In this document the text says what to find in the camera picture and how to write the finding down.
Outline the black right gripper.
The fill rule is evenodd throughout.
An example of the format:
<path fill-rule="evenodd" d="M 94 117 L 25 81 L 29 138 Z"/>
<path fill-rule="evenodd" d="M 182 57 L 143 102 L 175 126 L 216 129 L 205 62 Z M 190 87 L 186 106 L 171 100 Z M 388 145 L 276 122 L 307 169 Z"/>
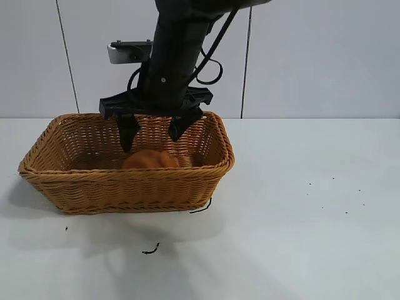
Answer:
<path fill-rule="evenodd" d="M 212 22 L 198 18 L 157 20 L 152 41 L 115 41 L 108 45 L 112 64 L 138 63 L 137 86 L 127 84 L 124 92 L 102 98 L 99 112 L 105 119 L 117 116 L 120 145 L 131 151 L 140 125 L 134 114 L 172 116 L 168 134 L 178 141 L 203 116 L 200 104 L 213 97 L 207 88 L 190 87 L 203 41 Z"/>

